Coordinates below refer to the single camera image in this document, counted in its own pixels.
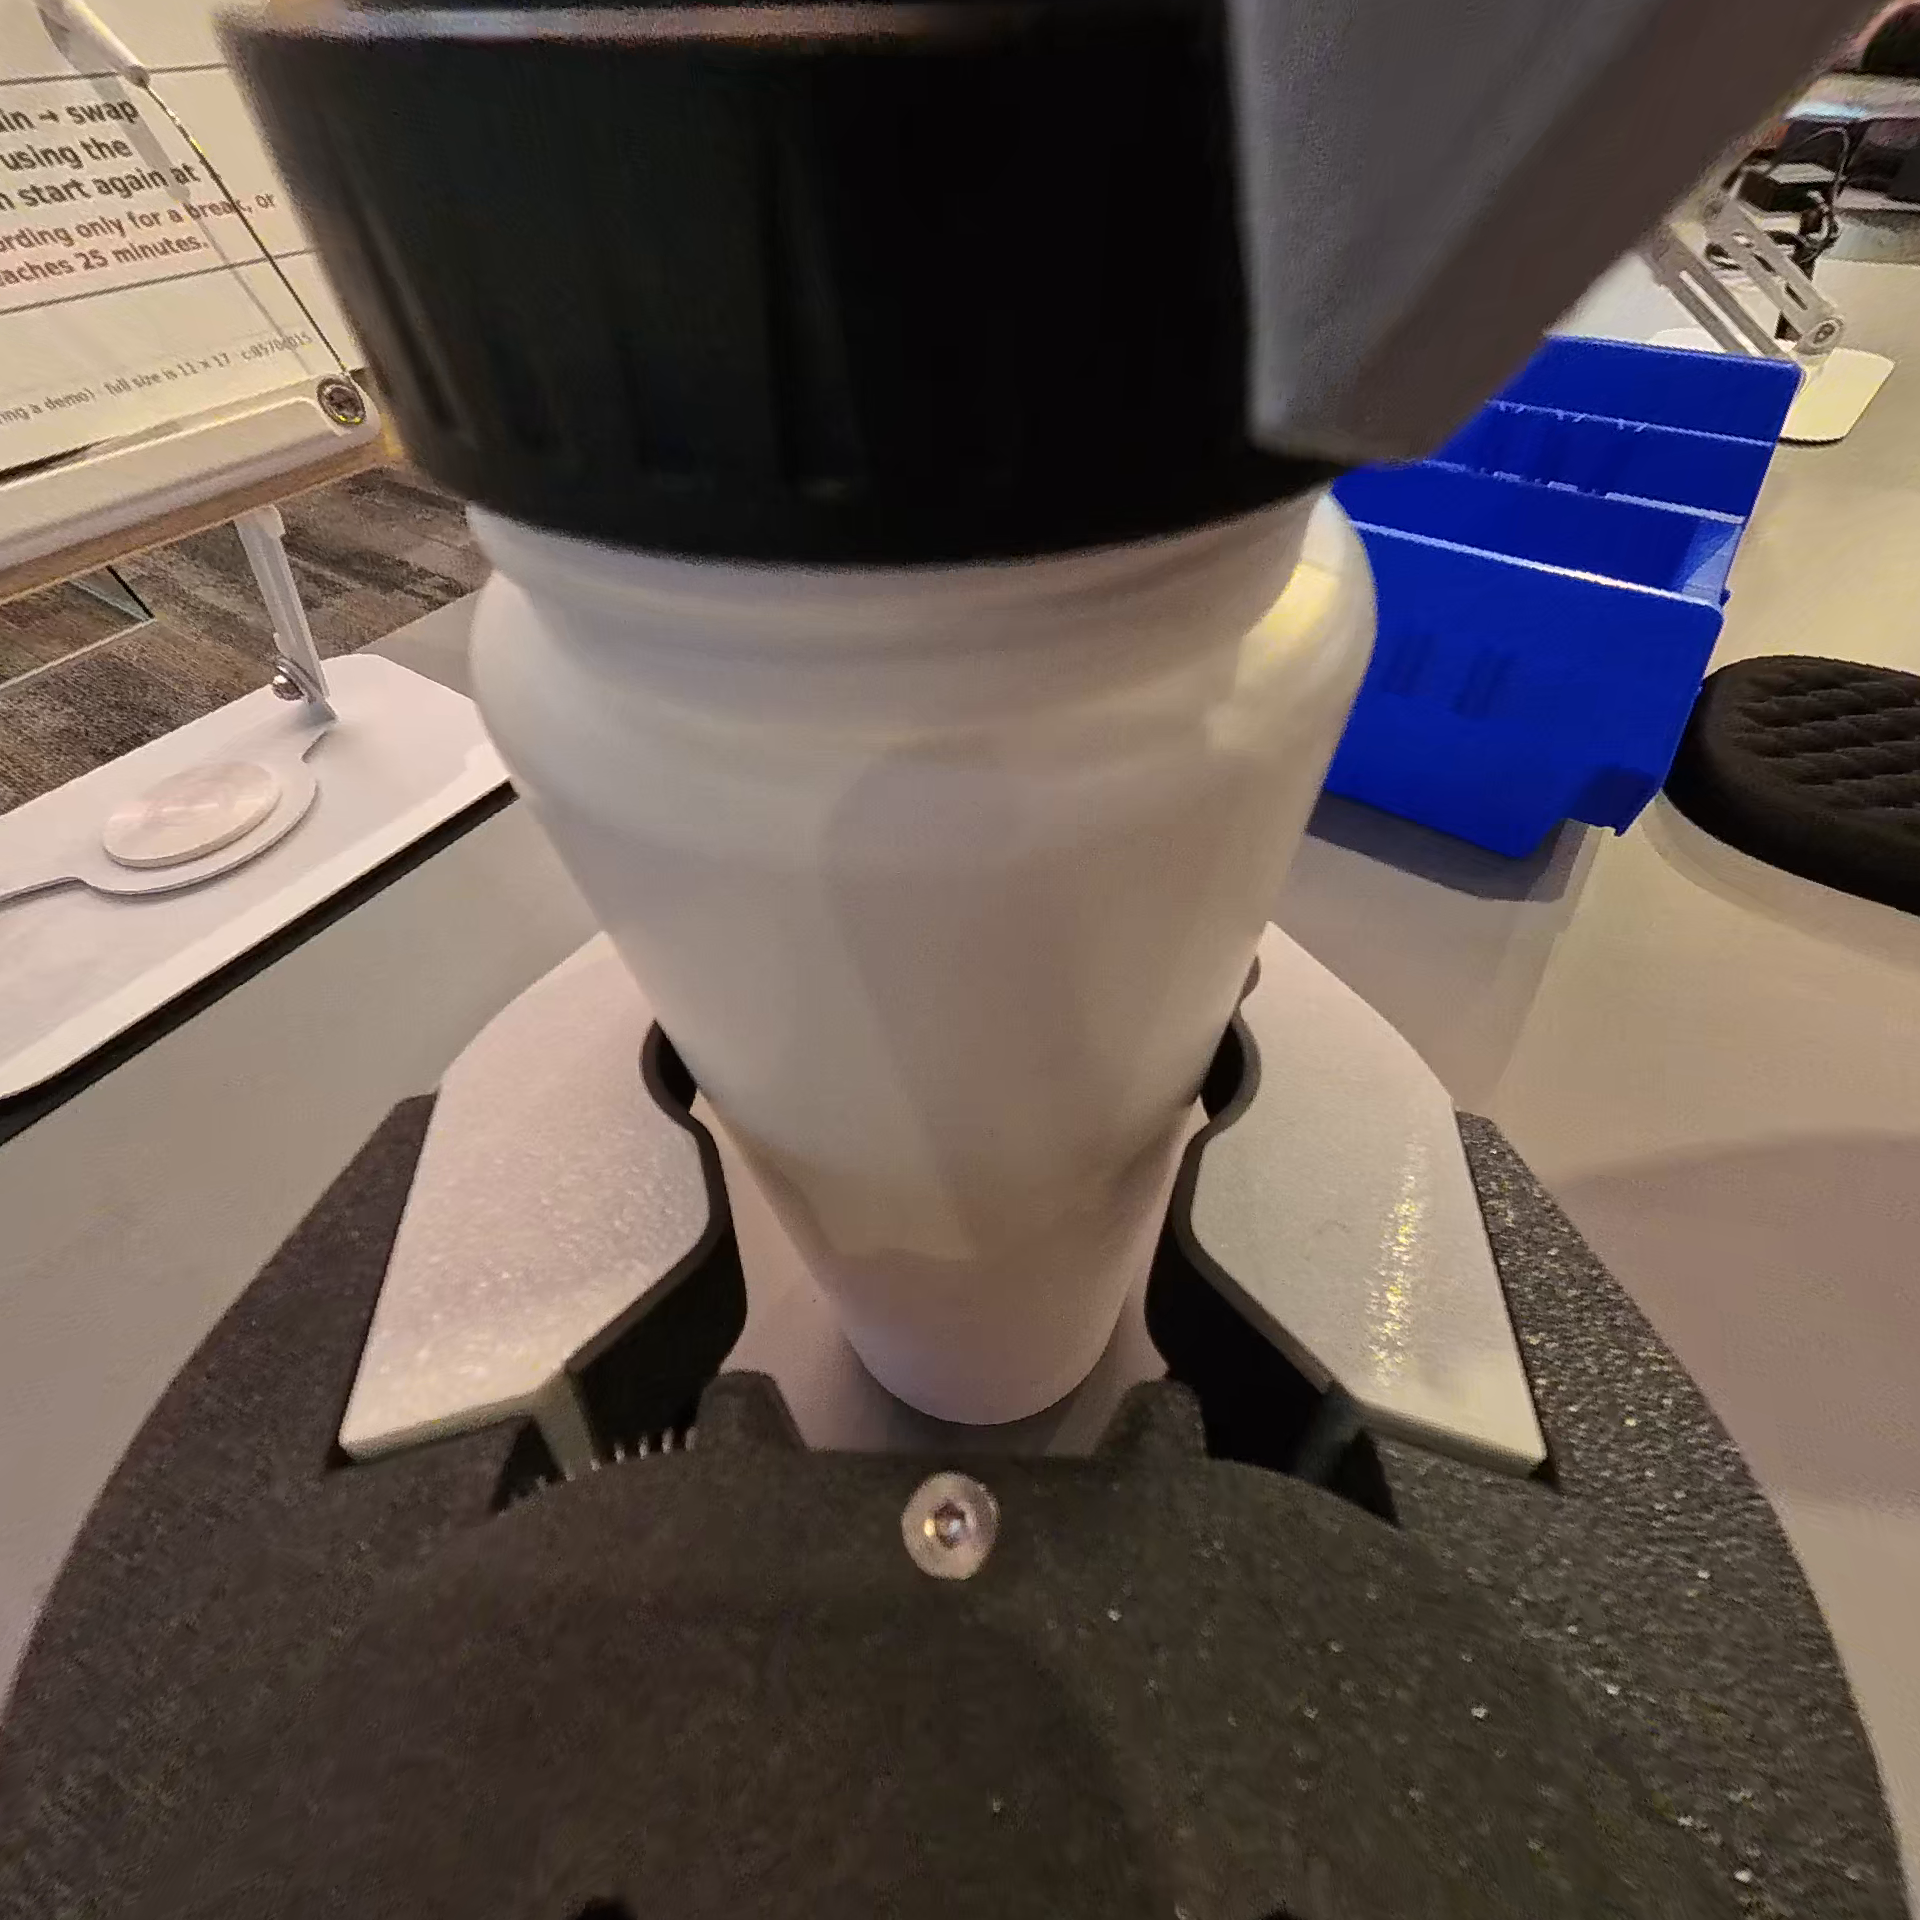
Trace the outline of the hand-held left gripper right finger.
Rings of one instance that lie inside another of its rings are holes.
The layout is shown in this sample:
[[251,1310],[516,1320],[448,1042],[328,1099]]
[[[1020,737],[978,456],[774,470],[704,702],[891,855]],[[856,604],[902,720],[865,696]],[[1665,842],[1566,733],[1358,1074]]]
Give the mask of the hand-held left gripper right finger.
[[1351,986],[1269,928],[1199,1093],[1147,1288],[1171,1376],[1184,1278],[1269,1402],[1235,1446],[1306,1461],[1340,1430],[1528,1478],[1547,1464],[1451,1093]]

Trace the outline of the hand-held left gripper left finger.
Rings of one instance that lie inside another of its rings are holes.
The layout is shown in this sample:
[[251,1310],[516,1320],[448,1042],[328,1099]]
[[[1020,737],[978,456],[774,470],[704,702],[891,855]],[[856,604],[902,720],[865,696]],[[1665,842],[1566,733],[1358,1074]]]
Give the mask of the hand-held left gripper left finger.
[[340,1426],[353,1461],[530,1426],[561,1476],[691,1434],[745,1328],[695,1087],[605,936],[447,1069]]

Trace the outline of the white sign stand base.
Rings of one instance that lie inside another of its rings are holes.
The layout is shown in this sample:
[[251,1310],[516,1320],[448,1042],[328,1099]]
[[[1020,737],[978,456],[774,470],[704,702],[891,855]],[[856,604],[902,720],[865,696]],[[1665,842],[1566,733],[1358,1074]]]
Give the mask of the white sign stand base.
[[[342,373],[61,455],[4,481],[4,563],[383,440]],[[279,508],[231,525],[272,637],[269,687],[4,814],[4,1104],[505,794],[467,696],[380,657],[323,662]]]

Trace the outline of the black bottle lid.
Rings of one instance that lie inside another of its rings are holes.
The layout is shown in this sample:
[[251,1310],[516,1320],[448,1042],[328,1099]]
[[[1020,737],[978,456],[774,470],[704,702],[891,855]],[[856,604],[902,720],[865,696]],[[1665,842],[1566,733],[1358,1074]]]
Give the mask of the black bottle lid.
[[913,567],[1329,488],[1262,450],[1219,6],[231,6],[415,463],[555,536]]

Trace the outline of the white tilted stand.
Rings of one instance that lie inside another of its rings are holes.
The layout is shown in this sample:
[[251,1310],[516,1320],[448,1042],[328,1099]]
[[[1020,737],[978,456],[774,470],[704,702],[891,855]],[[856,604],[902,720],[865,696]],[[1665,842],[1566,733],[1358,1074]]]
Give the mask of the white tilted stand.
[[1638,248],[1651,284],[1684,317],[1653,335],[1796,373],[1787,444],[1838,444],[1893,364],[1849,345],[1816,266],[1842,228],[1842,200],[1883,109],[1914,108],[1904,81],[1828,80],[1723,173],[1706,177]]

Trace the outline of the white bottle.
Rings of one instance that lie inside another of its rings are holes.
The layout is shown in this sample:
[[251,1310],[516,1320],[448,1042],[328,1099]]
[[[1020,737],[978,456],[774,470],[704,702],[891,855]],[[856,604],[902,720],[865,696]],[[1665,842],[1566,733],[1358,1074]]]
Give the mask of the white bottle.
[[1338,501],[922,569],[467,520],[492,744],[853,1352],[1070,1396],[1364,678]]

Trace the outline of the instruction sheet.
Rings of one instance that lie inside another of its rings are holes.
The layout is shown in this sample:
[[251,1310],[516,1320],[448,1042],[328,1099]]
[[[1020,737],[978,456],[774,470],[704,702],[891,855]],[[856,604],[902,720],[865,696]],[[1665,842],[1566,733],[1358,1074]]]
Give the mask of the instruction sheet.
[[356,373],[221,6],[1,6],[1,459]]

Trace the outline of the blue plastic bin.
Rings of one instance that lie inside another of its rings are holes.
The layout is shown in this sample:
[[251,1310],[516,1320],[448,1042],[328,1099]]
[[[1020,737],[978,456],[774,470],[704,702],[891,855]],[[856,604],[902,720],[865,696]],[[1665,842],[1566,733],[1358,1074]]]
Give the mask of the blue plastic bin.
[[1325,791],[1521,858],[1668,779],[1800,373],[1548,337],[1432,456],[1332,497],[1375,645]]

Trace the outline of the black wrist rest pad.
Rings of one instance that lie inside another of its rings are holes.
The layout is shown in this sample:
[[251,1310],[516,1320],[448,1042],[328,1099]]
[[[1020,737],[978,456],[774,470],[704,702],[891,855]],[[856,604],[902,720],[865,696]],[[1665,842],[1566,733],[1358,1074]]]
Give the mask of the black wrist rest pad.
[[1917,912],[1917,675],[1759,657],[1700,685],[1665,802],[1759,864]]

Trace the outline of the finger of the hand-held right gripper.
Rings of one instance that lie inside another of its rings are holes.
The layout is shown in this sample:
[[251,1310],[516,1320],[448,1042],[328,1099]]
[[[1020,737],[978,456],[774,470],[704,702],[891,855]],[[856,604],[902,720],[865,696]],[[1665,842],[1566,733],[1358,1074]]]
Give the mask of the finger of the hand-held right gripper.
[[1250,437],[1430,455],[1868,4],[1231,6]]

